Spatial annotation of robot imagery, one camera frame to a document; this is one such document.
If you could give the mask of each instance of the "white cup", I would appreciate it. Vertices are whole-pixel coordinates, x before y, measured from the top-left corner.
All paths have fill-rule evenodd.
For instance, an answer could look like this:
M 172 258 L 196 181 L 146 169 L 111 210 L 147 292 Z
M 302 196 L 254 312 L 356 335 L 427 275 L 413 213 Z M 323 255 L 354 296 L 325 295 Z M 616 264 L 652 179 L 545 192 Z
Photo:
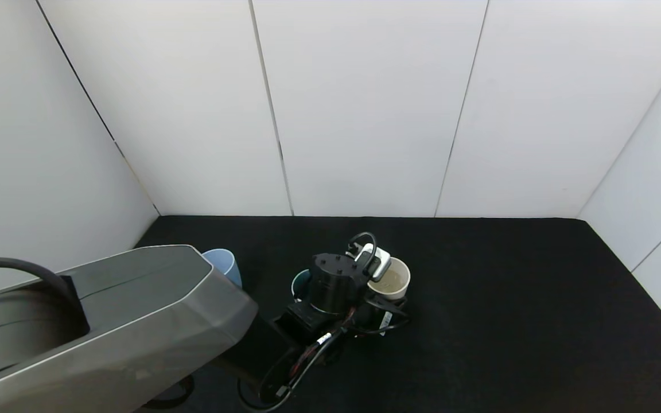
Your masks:
M 382 295 L 389 301 L 399 300 L 407 293 L 407 286 L 410 285 L 410 269 L 407 265 L 391 257 L 389 269 L 384 272 L 381 280 L 378 282 L 369 282 L 369 288 L 375 293 Z

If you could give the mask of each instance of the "black cable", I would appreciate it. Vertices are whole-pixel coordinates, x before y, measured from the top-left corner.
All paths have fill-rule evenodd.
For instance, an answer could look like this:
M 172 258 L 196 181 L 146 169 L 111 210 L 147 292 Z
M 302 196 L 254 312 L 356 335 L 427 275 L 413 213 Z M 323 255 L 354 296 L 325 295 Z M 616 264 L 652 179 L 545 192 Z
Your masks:
M 380 309 L 380 310 L 382 310 L 382 311 L 389 311 L 389 312 L 391 312 L 391 314 L 397 314 L 397 315 L 399 315 L 399 316 L 401 316 L 401 317 L 409 318 L 409 315 L 407 315 L 406 312 L 401 311 L 401 309 L 400 309 L 400 308 L 402 308 L 402 306 L 404 306 L 404 305 L 407 303 L 406 300 L 402 301 L 402 303 L 399 304 L 399 305 L 395 305 L 395 304 L 389 303 L 388 306 L 384 306 L 383 304 L 379 304 L 379 303 L 377 303 L 377 302 L 375 302 L 375 301 L 372 301 L 372 300 L 369 299 L 368 297 L 367 297 L 367 298 L 364 298 L 364 301 L 365 301 L 365 303 L 369 304 L 370 306 L 372 306 L 372 307 L 374 307 L 374 308 L 378 308 L 378 309 Z
M 343 329 L 338 329 L 336 331 L 336 334 L 333 334 L 330 336 L 330 338 L 323 343 L 323 345 L 320 346 L 319 350 L 317 353 L 315 353 L 315 356 L 310 359 L 310 361 L 307 363 L 304 369 L 302 369 L 302 372 L 300 373 L 299 376 L 297 376 L 296 379 L 293 379 L 291 382 L 289 382 L 288 389 L 285 391 L 285 393 L 282 395 L 282 398 L 278 400 L 277 402 L 269 405 L 269 406 L 257 406 L 254 405 L 246 400 L 244 395 L 242 394 L 241 390 L 241 379 L 238 379 L 236 381 L 236 391 L 239 393 L 239 403 L 241 403 L 242 407 L 246 408 L 246 410 L 252 411 L 254 413 L 266 413 L 268 411 L 274 411 L 280 408 L 284 403 L 289 400 L 289 396 L 291 395 L 292 391 L 297 387 L 297 384 L 300 383 L 302 380 L 302 377 L 305 376 L 305 374 L 310 370 L 310 367 L 317 361 L 317 359 L 325 353 L 326 350 L 328 350 L 329 347 L 335 342 L 338 337 L 341 337 L 341 334 L 343 333 Z
M 344 319 L 343 322 L 341 322 L 341 325 L 336 327 L 335 329 L 333 329 L 332 331 L 330 331 L 328 333 L 330 333 L 331 336 L 332 336 L 332 335 L 336 334 L 339 330 L 346 328 L 348 326 L 349 322 L 352 321 L 351 317 L 353 317 L 354 314 L 356 314 L 356 308 L 352 307 L 348 311 L 348 314 L 346 315 L 346 319 Z M 305 359 L 308 358 L 310 355 L 312 355 L 312 353 L 315 350 L 317 350 L 319 345 L 320 345 L 319 342 L 316 341 L 316 342 L 313 342 L 313 344 L 309 345 L 307 348 L 305 348 L 305 351 L 300 355 L 300 357 L 297 359 L 296 363 L 294 363 L 292 365 L 292 368 L 290 369 L 290 378 L 294 377 L 294 375 L 296 373 L 296 369 L 300 368 L 300 366 L 302 365 L 302 362 L 305 361 Z
M 407 305 L 407 297 L 399 298 L 399 300 L 392 303 L 396 308 L 403 309 Z
M 68 301 L 68 303 L 70 303 L 79 314 L 83 313 L 76 294 L 73 293 L 70 288 L 68 288 L 68 283 L 66 283 L 65 280 L 55 274 L 55 272 L 52 272 L 41 265 L 16 258 L 0 257 L 0 268 L 20 270 L 27 272 L 27 274 L 38 277 L 39 279 L 43 280 L 45 284 L 50 285 L 50 287 L 52 287 L 61 296 L 63 296 L 63 298 L 65 298 L 65 300 Z
M 170 408 L 176 408 L 182 403 L 185 403 L 192 394 L 193 390 L 195 390 L 195 379 L 192 377 L 192 374 L 189 374 L 181 381 L 178 381 L 178 386 L 182 387 L 182 389 L 185 391 L 185 393 L 180 397 L 170 399 L 154 398 L 149 400 L 149 402 L 144 403 L 142 407 L 149 408 L 150 410 L 169 410 Z
M 364 329 L 358 329 L 357 327 L 349 327 L 349 330 L 352 332 L 358 333 L 358 334 L 380 334 L 383 332 L 388 332 L 389 330 L 394 330 L 394 329 L 399 329 L 399 327 L 404 326 L 405 324 L 408 324 L 410 322 L 410 319 L 404 319 L 401 322 L 397 322 L 397 324 L 391 324 L 389 326 L 383 327 L 382 329 L 378 330 L 364 330 Z
M 369 274 L 369 267 L 371 266 L 371 264 L 374 260 L 374 257 L 376 256 L 376 246 L 377 246 L 376 237 L 373 235 L 373 233 L 370 233 L 370 232 L 367 232 L 367 231 L 359 232 L 356 235 L 354 235 L 353 238 L 351 238 L 351 240 L 348 241 L 348 245 L 353 246 L 353 244 L 356 241 L 358 241 L 359 238 L 362 238 L 362 237 L 369 237 L 372 240 L 372 255 L 369 257 L 369 259 L 367 259 L 367 263 L 364 265 L 364 274 L 366 276 L 370 276 L 371 274 Z

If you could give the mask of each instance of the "red wire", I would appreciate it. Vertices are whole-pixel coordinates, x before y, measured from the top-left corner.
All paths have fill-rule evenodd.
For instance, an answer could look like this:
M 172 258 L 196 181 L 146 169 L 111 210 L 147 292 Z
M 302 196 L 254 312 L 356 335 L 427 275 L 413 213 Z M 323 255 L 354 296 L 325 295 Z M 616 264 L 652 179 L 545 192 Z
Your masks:
M 336 334 L 336 332 L 338 332 L 338 329 L 340 329 L 341 327 L 346 327 L 346 323 L 351 319 L 351 317 L 353 316 L 353 314 L 355 312 L 356 312 L 356 308 L 352 307 L 351 310 L 349 310 L 348 315 L 346 316 L 346 319 L 343 320 L 343 322 L 341 323 L 341 326 L 339 326 L 338 328 L 336 328 L 335 330 L 333 330 L 330 333 L 331 334 Z M 289 377 L 290 378 L 293 378 L 294 375 L 297 374 L 297 370 L 302 365 L 302 362 L 305 361 L 305 359 L 307 359 L 308 357 L 312 356 L 315 353 L 315 350 L 317 350 L 319 345 L 320 344 L 318 344 L 318 342 L 315 342 L 312 345 L 310 345 L 307 349 L 305 349 L 305 351 L 297 359 L 297 362 L 292 365 L 292 369 L 290 369 L 290 371 L 289 371 Z

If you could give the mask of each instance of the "black carpet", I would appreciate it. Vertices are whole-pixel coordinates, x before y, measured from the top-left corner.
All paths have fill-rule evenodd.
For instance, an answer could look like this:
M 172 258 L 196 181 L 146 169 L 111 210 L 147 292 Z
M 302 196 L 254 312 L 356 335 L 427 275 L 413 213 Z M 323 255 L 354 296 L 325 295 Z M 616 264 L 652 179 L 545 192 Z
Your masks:
M 230 249 L 269 319 L 361 231 L 410 267 L 413 321 L 350 342 L 279 411 L 661 413 L 661 311 L 579 220 L 160 217 L 139 246 Z M 223 371 L 195 378 L 175 412 L 243 411 Z

